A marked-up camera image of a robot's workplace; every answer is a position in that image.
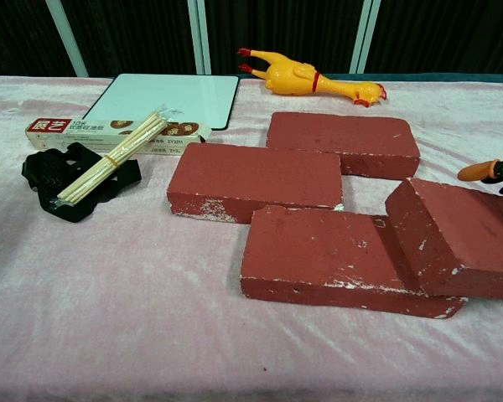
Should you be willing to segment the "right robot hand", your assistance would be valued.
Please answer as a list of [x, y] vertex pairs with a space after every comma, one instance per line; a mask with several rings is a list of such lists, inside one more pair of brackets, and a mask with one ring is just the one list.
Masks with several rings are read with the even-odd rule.
[[464, 182], [481, 181], [486, 184], [497, 184], [503, 182], [503, 161], [495, 159], [488, 162], [481, 162], [461, 169], [457, 178]]

